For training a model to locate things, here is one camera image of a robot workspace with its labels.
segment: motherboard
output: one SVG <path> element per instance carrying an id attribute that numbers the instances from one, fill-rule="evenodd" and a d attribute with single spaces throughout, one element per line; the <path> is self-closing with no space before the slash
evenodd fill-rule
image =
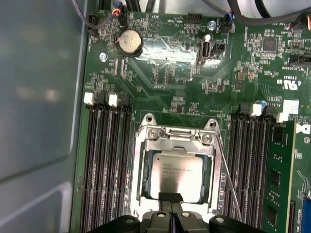
<path id="1" fill-rule="evenodd" d="M 206 221 L 310 232 L 310 31 L 114 16 L 90 32 L 83 100 L 72 232 L 141 218 L 159 192 L 180 193 Z"/>

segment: chip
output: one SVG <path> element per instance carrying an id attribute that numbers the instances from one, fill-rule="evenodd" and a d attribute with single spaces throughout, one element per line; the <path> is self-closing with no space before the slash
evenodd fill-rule
<path id="1" fill-rule="evenodd" d="M 264 38 L 262 44 L 262 50 L 264 52 L 276 52 L 276 39 L 275 38 Z"/>
<path id="2" fill-rule="evenodd" d="M 236 90 L 243 90 L 244 89 L 244 84 L 238 83 L 235 85 Z"/>
<path id="3" fill-rule="evenodd" d="M 159 192 L 180 193 L 185 202 L 197 203 L 202 179 L 202 158 L 158 153 L 153 157 L 150 196 L 157 199 Z"/>
<path id="4" fill-rule="evenodd" d="M 272 209 L 271 207 L 268 207 L 268 213 L 267 213 L 267 217 L 269 222 L 275 226 L 276 225 L 276 211 L 274 209 Z"/>
<path id="5" fill-rule="evenodd" d="M 244 72 L 238 72 L 238 74 L 237 74 L 237 80 L 238 80 L 238 81 L 245 81 L 245 79 L 246 79 L 246 73 L 244 73 Z"/>
<path id="6" fill-rule="evenodd" d="M 284 128 L 274 127 L 273 129 L 273 141 L 276 143 L 283 143 L 284 139 Z"/>
<path id="7" fill-rule="evenodd" d="M 224 91 L 225 87 L 223 85 L 218 85 L 218 91 Z"/>
<path id="8" fill-rule="evenodd" d="M 280 185 L 280 174 L 275 170 L 271 173 L 271 183 L 277 187 Z"/>

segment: white slot latch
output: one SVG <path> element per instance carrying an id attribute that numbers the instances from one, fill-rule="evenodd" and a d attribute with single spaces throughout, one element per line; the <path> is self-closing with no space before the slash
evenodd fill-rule
<path id="1" fill-rule="evenodd" d="M 277 123 L 283 123 L 284 121 L 288 121 L 289 114 L 288 113 L 278 113 L 276 117 Z"/>
<path id="2" fill-rule="evenodd" d="M 91 92 L 85 92 L 83 102 L 87 105 L 94 105 L 94 94 Z"/>
<path id="3" fill-rule="evenodd" d="M 251 110 L 249 111 L 249 114 L 251 117 L 259 117 L 262 113 L 261 109 L 261 104 L 254 103 L 251 107 Z"/>
<path id="4" fill-rule="evenodd" d="M 108 104 L 109 106 L 116 108 L 118 105 L 118 95 L 110 94 Z"/>

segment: cpu socket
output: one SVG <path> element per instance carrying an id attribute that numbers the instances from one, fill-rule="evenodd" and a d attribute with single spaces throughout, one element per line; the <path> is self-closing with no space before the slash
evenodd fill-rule
<path id="1" fill-rule="evenodd" d="M 218 122 L 203 129 L 157 125 L 146 114 L 136 133 L 131 213 L 158 210 L 159 192 L 180 193 L 182 207 L 208 221 L 218 212 L 222 139 Z"/>

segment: metal bracket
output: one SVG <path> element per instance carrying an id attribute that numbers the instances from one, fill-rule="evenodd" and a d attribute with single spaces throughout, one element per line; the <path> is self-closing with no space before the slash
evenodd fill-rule
<path id="1" fill-rule="evenodd" d="M 142 195 L 143 171 L 146 168 L 145 152 L 160 150 L 174 153 L 175 148 L 183 148 L 183 156 L 200 154 L 207 156 L 212 161 L 209 196 L 206 203 L 182 203 L 185 210 L 198 212 L 204 221 L 208 221 L 217 214 L 218 196 L 221 175 L 221 150 L 222 139 L 217 120 L 210 119 L 203 129 L 171 127 L 157 125 L 153 114 L 144 116 L 140 128 L 136 133 L 134 147 L 134 167 L 132 176 L 131 211 L 140 220 L 144 213 L 158 210 L 158 200 L 151 200 Z"/>

